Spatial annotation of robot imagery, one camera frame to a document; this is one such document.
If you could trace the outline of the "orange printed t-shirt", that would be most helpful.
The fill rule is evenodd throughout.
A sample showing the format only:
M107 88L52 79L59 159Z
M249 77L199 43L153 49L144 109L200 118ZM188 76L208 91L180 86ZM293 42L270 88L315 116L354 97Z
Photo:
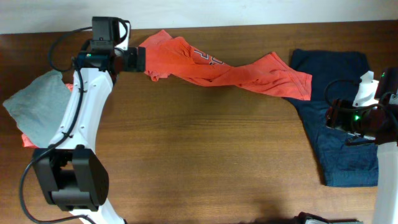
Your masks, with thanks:
M233 67L165 30L148 37L141 47L146 49L145 74L154 82L174 75L205 87L237 86L264 95L311 99L312 76L290 68L275 52Z

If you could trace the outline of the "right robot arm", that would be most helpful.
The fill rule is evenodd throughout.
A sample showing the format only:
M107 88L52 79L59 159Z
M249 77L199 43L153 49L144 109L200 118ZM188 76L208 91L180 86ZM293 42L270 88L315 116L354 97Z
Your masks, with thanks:
M377 146L379 171L372 224L397 224L397 106L382 100L361 107L345 100L329 101L328 105L326 125L329 128L364 139L349 140L348 146Z

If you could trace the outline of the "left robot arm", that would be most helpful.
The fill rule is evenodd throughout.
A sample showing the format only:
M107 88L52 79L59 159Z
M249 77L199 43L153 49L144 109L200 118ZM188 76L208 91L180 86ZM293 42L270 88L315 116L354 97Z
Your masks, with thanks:
M143 72L146 50L81 51L72 60L73 90L48 148L34 151L34 169L46 202L83 223L125 223L108 199L109 175L95 153L104 105L120 72Z

